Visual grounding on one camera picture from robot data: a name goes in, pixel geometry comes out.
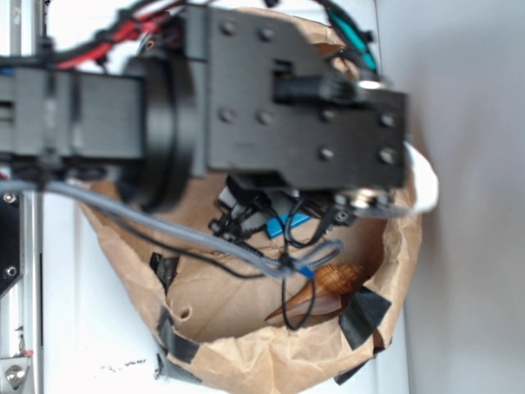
black tape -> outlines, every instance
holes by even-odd
[[[376,331],[391,305],[387,299],[361,287],[339,315],[339,325],[352,350],[360,347]]]
[[[376,356],[377,353],[380,353],[382,352],[384,349],[381,349],[379,347],[374,347],[374,358]],[[346,382],[348,382],[357,372],[359,372],[361,370],[362,367],[364,367],[367,362],[370,361],[370,360],[366,360],[364,363],[362,363],[361,365],[358,365],[357,367],[355,368],[352,368],[348,371],[345,371],[345,372],[342,372],[340,373],[339,375],[337,375],[335,378],[334,378],[334,381],[339,385],[339,386],[342,386],[343,384],[345,384]]]
[[[167,294],[171,283],[177,276],[177,266],[179,265],[178,257],[165,258],[159,253],[153,253],[149,260],[149,266],[157,274],[158,280],[164,286]]]
[[[161,318],[158,320],[157,330],[164,348],[178,360],[190,364],[197,354],[200,344],[175,334],[172,327],[173,321],[170,313],[167,309],[163,309]]]
[[[160,353],[157,353],[158,370],[157,375],[167,376],[172,379],[181,380],[183,382],[193,383],[200,385],[203,381],[196,378],[193,374],[186,371],[184,368],[177,364],[173,364],[168,358],[167,353],[164,349],[161,349]]]

bolt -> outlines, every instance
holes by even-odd
[[[6,371],[6,380],[11,386],[20,385],[25,379],[25,371],[18,365],[13,365]]]
[[[223,107],[219,110],[219,117],[226,123],[232,123],[237,117],[237,112],[232,107]]]
[[[6,268],[6,274],[10,277],[14,277],[18,273],[18,270],[15,267]]]
[[[353,198],[350,204],[356,209],[367,209],[377,197],[377,190],[374,189],[357,189],[353,192]]]
[[[257,120],[264,126],[270,126],[275,119],[273,112],[266,109],[262,109],[257,112]]]
[[[336,214],[336,221],[337,222],[344,222],[346,219],[348,219],[348,212],[345,212],[345,211],[339,211],[337,214]]]
[[[326,122],[333,121],[334,117],[336,117],[336,113],[333,112],[331,109],[323,109],[321,112],[321,119],[323,121],[326,121]]]
[[[391,113],[381,114],[381,124],[386,127],[395,127],[395,118]]]
[[[3,200],[8,204],[14,204],[17,198],[13,193],[6,193],[3,195]]]
[[[221,31],[225,35],[235,35],[237,24],[234,21],[223,21],[221,23]]]
[[[324,147],[319,150],[319,156],[321,156],[322,160],[329,161],[332,160],[335,155],[333,150]]]
[[[262,41],[270,42],[276,36],[276,32],[269,27],[263,27],[259,31],[259,37]]]
[[[386,164],[396,164],[397,152],[392,148],[383,148],[379,151],[379,158]]]

gray cable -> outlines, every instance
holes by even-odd
[[[36,190],[37,186],[33,182],[27,181],[0,181],[0,194],[23,193],[24,191]]]
[[[269,277],[283,278],[292,273],[292,269],[288,267],[282,267],[280,269],[270,268],[264,259],[261,259],[257,255],[250,253],[237,245],[224,241],[221,238],[205,234],[201,231],[194,230],[193,228],[181,226],[180,224],[154,218],[146,213],[130,208],[120,201],[110,199],[105,195],[57,181],[49,182],[46,185],[45,190],[72,199],[77,199],[86,204],[93,205],[96,208],[127,218],[132,222],[181,238],[182,240],[205,245],[211,249],[220,250],[223,253],[230,254],[252,264],[255,268]]]
[[[324,249],[332,248],[333,251],[327,254],[326,256],[322,257],[321,259],[314,260],[312,262],[308,262],[309,260],[312,260],[313,257],[315,257],[316,254],[319,254]],[[343,242],[341,240],[328,240],[324,241],[321,244],[317,245],[317,247],[314,250],[311,250],[308,252],[305,256],[301,258],[301,261],[297,264],[298,267],[301,267],[302,265],[308,265],[308,268],[314,269],[319,268],[322,265],[325,265],[330,260],[335,258],[339,253],[343,251],[345,246],[343,245]]]

metal frame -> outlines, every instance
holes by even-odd
[[[0,53],[35,52],[43,34],[43,0],[0,2]],[[42,394],[42,203],[38,195],[20,201],[23,277],[0,300],[0,392]]]

wire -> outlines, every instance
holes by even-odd
[[[314,0],[324,7],[331,27],[346,44],[346,56],[360,69],[370,70],[378,76],[377,62],[368,47],[369,38],[348,13],[332,0]]]
[[[247,251],[256,254],[257,256],[264,259],[268,264],[273,265],[275,267],[280,267],[282,265],[282,259],[272,259],[271,257],[266,256],[263,254],[260,250],[252,247],[250,244],[246,242],[239,243],[239,246],[241,248],[246,249]],[[328,240],[320,245],[318,245],[314,250],[310,251],[307,255],[303,256],[301,258],[302,264],[295,264],[295,269],[301,269],[302,267],[306,266],[310,269],[319,268],[326,263],[328,263],[330,260],[335,258],[338,254],[341,253],[343,250],[343,243],[339,240]],[[327,249],[327,248],[334,248],[332,252],[327,254],[326,256],[321,257],[320,259],[314,260],[312,262],[308,262],[310,259],[312,259],[313,256],[316,254],[319,254],[321,250]]]
[[[316,299],[315,279],[311,279],[310,284],[312,285],[312,299],[310,300],[310,305],[308,306],[308,310],[306,311],[306,314],[303,316],[301,321],[296,326],[292,326],[292,324],[290,323],[290,320],[288,319],[288,313],[286,312],[286,307],[285,307],[286,306],[286,278],[284,277],[282,279],[282,284],[281,284],[282,317],[285,320],[285,325],[288,327],[288,329],[292,331],[299,330],[307,322],[310,316],[312,316],[313,306],[315,305],[315,299]]]
[[[196,254],[196,253],[193,253],[193,252],[189,252],[188,250],[184,250],[184,249],[181,249],[181,248],[176,248],[175,246],[168,245],[165,242],[158,241],[155,238],[152,238],[151,236],[148,236],[147,234],[145,234],[144,232],[142,232],[138,228],[130,225],[128,222],[126,222],[124,219],[122,219],[118,215],[115,215],[115,214],[113,214],[111,212],[104,211],[104,210],[101,210],[101,209],[99,209],[98,211],[100,213],[102,213],[103,215],[105,215],[106,217],[108,217],[109,219],[113,220],[116,225],[118,225],[119,227],[121,227],[125,231],[128,231],[130,234],[133,234],[134,236],[137,236],[138,238],[140,238],[140,239],[142,239],[144,241],[147,241],[147,242],[149,242],[151,244],[154,244],[154,245],[159,246],[161,248],[164,248],[166,250],[170,250],[171,252],[174,252],[174,253],[177,253],[177,254],[181,254],[181,255],[184,255],[184,256],[188,256],[188,257],[191,257],[193,259],[200,260],[200,261],[202,261],[204,263],[211,264],[212,266],[217,267],[217,268],[225,271],[226,273],[229,273],[233,277],[237,277],[239,279],[259,279],[261,277],[265,277],[261,273],[255,274],[255,275],[244,275],[242,273],[238,273],[238,272],[234,271],[233,269],[227,267],[225,264],[219,263],[215,259],[210,259],[209,257],[202,256],[201,254]]]
[[[171,2],[160,10],[149,14],[136,16],[136,14],[159,0],[143,0],[136,2],[131,7],[120,11],[118,20],[106,30],[101,30],[95,38],[80,46],[60,53],[49,53],[48,57],[0,57],[0,67],[9,66],[48,66],[50,63],[59,69],[70,69],[88,60],[98,60],[106,56],[111,48],[126,40],[135,40],[142,33],[154,33],[158,24],[168,16],[162,13],[170,8],[184,5],[186,0]]]
[[[288,214],[288,217],[286,218],[285,222],[285,228],[283,231],[285,240],[287,240],[290,245],[294,246],[297,249],[302,249],[307,246],[311,246],[318,242],[321,237],[325,234],[328,227],[331,225],[332,221],[334,220],[335,215],[337,214],[337,211],[333,208],[330,208],[322,217],[321,221],[319,222],[317,229],[312,235],[312,238],[310,238],[307,242],[300,242],[297,241],[294,236],[292,236],[291,233],[291,225],[292,220],[295,216],[295,214],[307,203],[308,198],[305,196],[302,196],[298,199],[295,206],[290,210],[290,213]]]
[[[23,193],[25,191],[37,190],[33,182],[26,181],[0,181],[0,194],[5,193]]]
[[[264,259],[261,259],[257,255],[252,254],[237,245],[224,241],[221,238],[197,231],[193,228],[154,218],[146,213],[130,208],[120,201],[106,197],[105,195],[100,195],[98,193],[84,190],[76,186],[67,185],[58,181],[49,182],[45,190],[58,195],[70,197],[72,199],[77,199],[86,204],[93,205],[96,208],[114,213],[122,218],[129,219],[132,222],[136,222],[154,230],[164,232],[171,236],[175,236],[195,244],[205,245],[210,249],[220,250],[221,252],[230,254],[238,259],[242,259],[247,263],[252,264],[269,277],[283,278],[288,276],[293,271],[293,269],[290,267],[279,267],[278,269],[269,267]]]

